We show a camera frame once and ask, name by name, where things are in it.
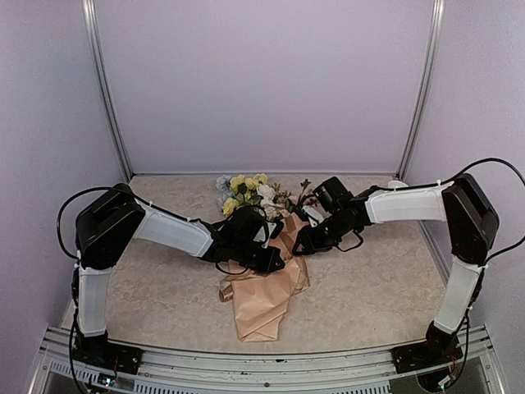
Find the tan satin ribbon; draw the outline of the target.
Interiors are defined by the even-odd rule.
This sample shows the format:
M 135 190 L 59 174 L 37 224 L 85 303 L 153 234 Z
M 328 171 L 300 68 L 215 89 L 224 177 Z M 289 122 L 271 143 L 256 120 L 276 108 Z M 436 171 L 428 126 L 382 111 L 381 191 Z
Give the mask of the tan satin ribbon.
M 221 282 L 219 285 L 219 299 L 221 302 L 229 302 L 233 300 L 234 287 L 231 282 Z

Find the pink fake flower stem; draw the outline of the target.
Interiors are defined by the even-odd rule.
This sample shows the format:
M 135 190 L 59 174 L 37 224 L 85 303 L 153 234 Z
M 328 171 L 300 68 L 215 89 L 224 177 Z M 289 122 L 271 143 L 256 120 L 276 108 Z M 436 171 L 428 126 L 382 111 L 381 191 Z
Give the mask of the pink fake flower stem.
M 317 203 L 317 196 L 315 195 L 313 189 L 310 187 L 312 182 L 308 178 L 305 178 L 299 184 L 301 186 L 301 191 L 296 199 L 295 205 L 297 207 L 303 207 L 304 205 L 311 204 L 315 205 Z

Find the white rose fake flower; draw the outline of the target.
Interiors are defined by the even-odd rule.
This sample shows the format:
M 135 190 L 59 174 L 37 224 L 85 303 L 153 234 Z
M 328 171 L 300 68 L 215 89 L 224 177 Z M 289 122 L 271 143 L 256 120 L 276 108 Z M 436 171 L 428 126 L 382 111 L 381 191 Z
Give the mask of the white rose fake flower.
M 257 188 L 258 196 L 261 198 L 260 206 L 268 218 L 273 219 L 277 216 L 277 208 L 274 204 L 276 197 L 275 190 L 269 185 L 259 185 Z

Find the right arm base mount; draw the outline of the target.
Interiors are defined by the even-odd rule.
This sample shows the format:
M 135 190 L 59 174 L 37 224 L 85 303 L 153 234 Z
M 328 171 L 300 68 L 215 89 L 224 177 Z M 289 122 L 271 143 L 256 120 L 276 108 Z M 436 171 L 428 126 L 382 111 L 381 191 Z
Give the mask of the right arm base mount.
M 461 359 L 463 351 L 457 341 L 442 349 L 438 345 L 429 345 L 426 341 L 394 347 L 390 351 L 396 373 L 408 373 L 427 369 L 436 365 Z

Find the yellow rose fake flower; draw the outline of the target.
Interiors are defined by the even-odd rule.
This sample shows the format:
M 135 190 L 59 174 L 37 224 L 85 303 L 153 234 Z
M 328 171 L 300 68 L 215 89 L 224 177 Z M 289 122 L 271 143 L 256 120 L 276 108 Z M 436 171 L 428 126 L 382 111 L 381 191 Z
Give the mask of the yellow rose fake flower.
M 224 217 L 229 217 L 235 210 L 244 206 L 259 206 L 261 198 L 258 196 L 259 185 L 266 185 L 268 177 L 259 173 L 254 176 L 237 175 L 230 181 L 231 191 L 234 197 L 229 198 L 221 207 Z

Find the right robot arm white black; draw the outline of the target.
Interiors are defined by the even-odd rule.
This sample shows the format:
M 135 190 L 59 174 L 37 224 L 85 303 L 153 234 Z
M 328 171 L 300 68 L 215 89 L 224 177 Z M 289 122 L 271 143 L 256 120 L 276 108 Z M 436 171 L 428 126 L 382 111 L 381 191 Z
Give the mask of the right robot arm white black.
M 371 225 L 401 221 L 447 224 L 452 268 L 441 307 L 431 323 L 438 332 L 419 347 L 420 358 L 427 364 L 437 364 L 450 353 L 452 343 L 447 335 L 455 334 L 467 318 L 488 262 L 524 242 L 519 240 L 501 251 L 491 250 L 500 220 L 467 169 L 445 181 L 418 186 L 391 181 L 387 187 L 372 186 L 358 195 L 353 195 L 334 176 L 313 194 L 329 215 L 312 218 L 297 233 L 292 249 L 295 255 L 329 251 L 338 247 L 346 234 L 358 236 Z

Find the beige wrapping paper sheet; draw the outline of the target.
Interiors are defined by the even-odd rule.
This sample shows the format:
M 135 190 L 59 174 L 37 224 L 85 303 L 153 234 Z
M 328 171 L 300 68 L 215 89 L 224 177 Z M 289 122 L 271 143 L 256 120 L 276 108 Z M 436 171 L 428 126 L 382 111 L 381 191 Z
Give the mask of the beige wrapping paper sheet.
M 237 337 L 242 342 L 277 340 L 290 298 L 310 287 L 304 257 L 292 255 L 294 240 L 304 222 L 293 213 L 284 219 L 284 224 L 281 234 L 270 242 L 281 250 L 283 269 L 266 275 L 252 270 L 245 272 L 231 260 L 226 266 L 229 275 L 221 280 L 231 282 L 234 287 L 231 301 Z

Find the blue hydrangea fake flower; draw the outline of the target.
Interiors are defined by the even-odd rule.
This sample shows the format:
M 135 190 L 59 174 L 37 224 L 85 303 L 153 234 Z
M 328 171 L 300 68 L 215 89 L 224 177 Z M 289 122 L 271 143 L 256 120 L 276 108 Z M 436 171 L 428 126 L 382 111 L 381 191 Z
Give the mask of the blue hydrangea fake flower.
M 234 197 L 234 193 L 230 188 L 230 181 L 233 178 L 232 175 L 221 175 L 216 180 L 216 189 L 218 191 L 217 205 L 222 207 L 223 204 L 229 199 Z

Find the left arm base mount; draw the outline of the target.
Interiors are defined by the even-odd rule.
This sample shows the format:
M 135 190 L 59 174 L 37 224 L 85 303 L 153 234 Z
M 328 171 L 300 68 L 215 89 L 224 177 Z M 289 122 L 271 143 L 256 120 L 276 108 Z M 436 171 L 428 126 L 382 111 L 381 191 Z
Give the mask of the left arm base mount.
M 142 355 L 143 351 L 138 347 L 113 342 L 83 342 L 76 345 L 72 351 L 75 361 L 133 375 L 138 373 Z

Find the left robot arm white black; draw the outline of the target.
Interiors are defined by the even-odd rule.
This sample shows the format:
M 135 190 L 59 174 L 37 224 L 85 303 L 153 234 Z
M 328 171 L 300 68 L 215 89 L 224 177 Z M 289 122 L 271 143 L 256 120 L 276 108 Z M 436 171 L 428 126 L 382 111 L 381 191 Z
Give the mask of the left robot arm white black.
M 226 219 L 208 223 L 158 207 L 124 183 L 72 195 L 58 210 L 56 229 L 62 228 L 60 220 L 69 204 L 94 192 L 100 196 L 75 219 L 75 251 L 64 253 L 76 261 L 74 320 L 84 337 L 81 348 L 96 364 L 109 364 L 115 356 L 114 345 L 106 340 L 107 289 L 112 269 L 132 240 L 170 247 L 215 266 L 236 261 L 261 274 L 285 266 L 280 250 L 270 244 L 283 225 L 271 222 L 262 208 L 237 208 Z

